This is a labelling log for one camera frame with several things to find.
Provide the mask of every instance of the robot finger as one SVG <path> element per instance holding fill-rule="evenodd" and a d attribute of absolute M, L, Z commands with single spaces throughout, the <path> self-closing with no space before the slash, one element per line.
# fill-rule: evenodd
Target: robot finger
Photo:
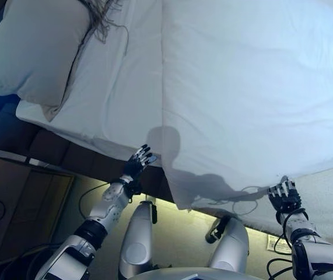
<path fill-rule="evenodd" d="M 136 157 L 138 157 L 141 153 L 142 153 L 142 151 L 144 150 L 144 149 L 146 149 L 148 147 L 148 145 L 147 144 L 144 144 L 143 146 L 141 146 L 135 153 L 134 153 L 134 156 L 136 156 Z"/>
<path fill-rule="evenodd" d="M 149 151 L 150 151 L 150 147 L 145 148 L 144 150 L 142 150 L 142 151 L 140 152 L 139 157 L 140 157 L 140 158 L 143 158 L 144 155 L 145 155 L 146 153 L 148 153 Z"/>

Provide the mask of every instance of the bed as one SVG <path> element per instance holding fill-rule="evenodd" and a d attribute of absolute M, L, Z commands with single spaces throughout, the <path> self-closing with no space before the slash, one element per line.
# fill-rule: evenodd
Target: bed
<path fill-rule="evenodd" d="M 121 160 L 147 142 L 180 209 L 276 234 L 266 190 L 288 175 L 333 238 L 333 1 L 131 0 L 108 17 L 126 28 L 90 39 L 58 115 L 22 101 L 18 118 Z"/>

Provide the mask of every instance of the pillow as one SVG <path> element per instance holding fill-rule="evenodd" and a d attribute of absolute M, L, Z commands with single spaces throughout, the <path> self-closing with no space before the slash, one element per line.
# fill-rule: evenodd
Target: pillow
<path fill-rule="evenodd" d="M 0 95 L 59 107 L 89 26 L 77 0 L 13 0 L 0 24 Z"/>

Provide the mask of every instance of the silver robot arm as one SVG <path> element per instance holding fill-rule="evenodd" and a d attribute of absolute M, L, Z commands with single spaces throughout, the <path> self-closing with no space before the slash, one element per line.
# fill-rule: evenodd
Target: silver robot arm
<path fill-rule="evenodd" d="M 124 175 L 113 181 L 81 226 L 39 270 L 36 280 L 86 280 L 88 266 L 108 232 L 117 224 L 134 194 L 140 194 L 137 179 L 156 157 L 142 146 L 124 167 Z"/>
<path fill-rule="evenodd" d="M 268 190 L 276 219 L 286 241 L 292 244 L 293 276 L 296 279 L 333 279 L 333 245 L 324 240 L 309 221 L 295 183 L 285 176 Z"/>

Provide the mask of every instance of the mattress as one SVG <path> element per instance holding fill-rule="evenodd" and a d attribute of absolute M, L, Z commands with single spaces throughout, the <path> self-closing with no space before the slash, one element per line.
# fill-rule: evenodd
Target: mattress
<path fill-rule="evenodd" d="M 21 101 L 16 116 L 80 146 L 128 160 L 144 143 L 161 151 L 161 2 L 119 4 L 121 10 L 111 9 L 107 17 L 125 28 L 110 26 L 105 44 L 95 36 L 89 40 L 59 114 L 48 122 L 38 105 Z"/>

